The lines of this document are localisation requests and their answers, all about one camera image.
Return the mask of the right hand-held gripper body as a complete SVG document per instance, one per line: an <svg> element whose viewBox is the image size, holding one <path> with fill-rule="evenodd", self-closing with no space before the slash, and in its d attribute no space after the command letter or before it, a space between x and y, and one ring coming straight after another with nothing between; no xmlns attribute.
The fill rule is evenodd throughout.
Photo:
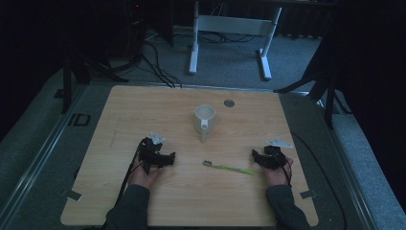
<svg viewBox="0 0 406 230"><path fill-rule="evenodd" d="M292 145L280 139L266 140L263 148L265 155L261 165L271 170L282 168L287 163L282 148L292 148Z"/></svg>

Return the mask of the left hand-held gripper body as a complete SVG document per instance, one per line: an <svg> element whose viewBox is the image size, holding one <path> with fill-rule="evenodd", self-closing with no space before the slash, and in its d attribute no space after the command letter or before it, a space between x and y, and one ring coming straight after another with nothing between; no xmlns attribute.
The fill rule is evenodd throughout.
<svg viewBox="0 0 406 230"><path fill-rule="evenodd" d="M139 147L139 160L144 163L143 169L149 174L150 168L156 166L162 168L165 164L164 156L160 153L165 138L151 132L148 137L144 138Z"/></svg>

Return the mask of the person's right hand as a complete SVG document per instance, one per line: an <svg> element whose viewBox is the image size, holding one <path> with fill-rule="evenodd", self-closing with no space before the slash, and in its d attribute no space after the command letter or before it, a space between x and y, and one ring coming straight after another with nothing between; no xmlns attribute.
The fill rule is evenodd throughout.
<svg viewBox="0 0 406 230"><path fill-rule="evenodd" d="M279 185L290 185L292 177L291 166L293 160L289 157L286 158L287 163L277 170L266 169L262 167L262 172L265 177L265 181L269 187L279 186Z"/></svg>

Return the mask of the person's left hand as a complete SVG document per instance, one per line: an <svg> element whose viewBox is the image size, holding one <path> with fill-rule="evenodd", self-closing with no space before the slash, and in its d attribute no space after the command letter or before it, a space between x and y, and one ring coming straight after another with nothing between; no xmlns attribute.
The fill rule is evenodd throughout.
<svg viewBox="0 0 406 230"><path fill-rule="evenodd" d="M146 173L141 166L139 157L133 160L133 167L130 171L130 175L127 179L127 185L139 185L148 190L151 190L156 180L165 171L164 168L158 168L152 172Z"/></svg>

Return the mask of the green toothbrush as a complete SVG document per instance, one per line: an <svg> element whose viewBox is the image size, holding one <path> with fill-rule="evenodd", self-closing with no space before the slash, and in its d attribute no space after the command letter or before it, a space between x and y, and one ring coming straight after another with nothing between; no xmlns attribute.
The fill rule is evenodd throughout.
<svg viewBox="0 0 406 230"><path fill-rule="evenodd" d="M212 161L208 161L208 160L204 160L202 162L202 165L204 165L206 167L211 167L211 168L221 169L221 170L228 170L228 171L233 171L233 172L237 172L237 173L244 173L244 174L249 174L249 175L254 174L254 172L252 172L250 170L240 169L240 168L236 168L236 167L229 166L229 165L214 165L212 163Z"/></svg>

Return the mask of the black metal stand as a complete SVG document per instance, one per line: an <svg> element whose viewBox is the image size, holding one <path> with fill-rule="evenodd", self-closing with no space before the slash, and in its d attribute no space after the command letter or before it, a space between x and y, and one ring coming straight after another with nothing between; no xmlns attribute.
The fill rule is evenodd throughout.
<svg viewBox="0 0 406 230"><path fill-rule="evenodd" d="M345 54L344 37L339 35L336 30L330 29L323 37L302 77L286 87L275 89L274 92L288 93L313 81L314 85L310 89L309 97L312 100L320 100L324 94L327 94L324 119L327 126L333 128L332 114L336 99L335 91L345 67Z"/></svg>
<svg viewBox="0 0 406 230"><path fill-rule="evenodd" d="M62 114L68 111L72 103L72 76L75 76L79 84L88 84L91 80L88 69L91 68L113 81L127 82L101 64L81 54L75 46L63 46L61 50L63 53Z"/></svg>

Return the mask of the metal floor rail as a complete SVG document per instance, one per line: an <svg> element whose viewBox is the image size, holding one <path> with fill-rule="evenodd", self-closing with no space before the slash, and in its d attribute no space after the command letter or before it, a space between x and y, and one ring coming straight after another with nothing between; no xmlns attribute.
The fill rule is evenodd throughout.
<svg viewBox="0 0 406 230"><path fill-rule="evenodd" d="M5 205L0 209L0 230L8 230L17 211L21 207L27 194L30 192L31 187L35 183L49 156L51 155L62 132L73 117L74 109L85 89L86 85L80 85L77 88L77 91L74 93L73 99L68 105L67 110L63 114L59 115L56 124L45 139L40 150L36 153L34 159L31 161L31 164L20 177L16 187L13 189L10 197L5 202Z"/></svg>

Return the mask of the white metal desk frame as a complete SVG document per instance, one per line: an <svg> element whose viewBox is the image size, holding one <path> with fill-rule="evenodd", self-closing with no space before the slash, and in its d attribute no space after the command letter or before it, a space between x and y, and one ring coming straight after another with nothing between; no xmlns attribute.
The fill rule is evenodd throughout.
<svg viewBox="0 0 406 230"><path fill-rule="evenodd" d="M264 79L266 81L270 81L272 79L271 68L268 63L267 55L279 23L282 7L276 7L273 17L270 20L201 14L199 12L198 0L194 1L193 9L192 51L189 66L189 73L191 75L194 75L197 72L199 33L215 32L225 34L265 36L266 41L264 46L258 51L259 63Z"/></svg>

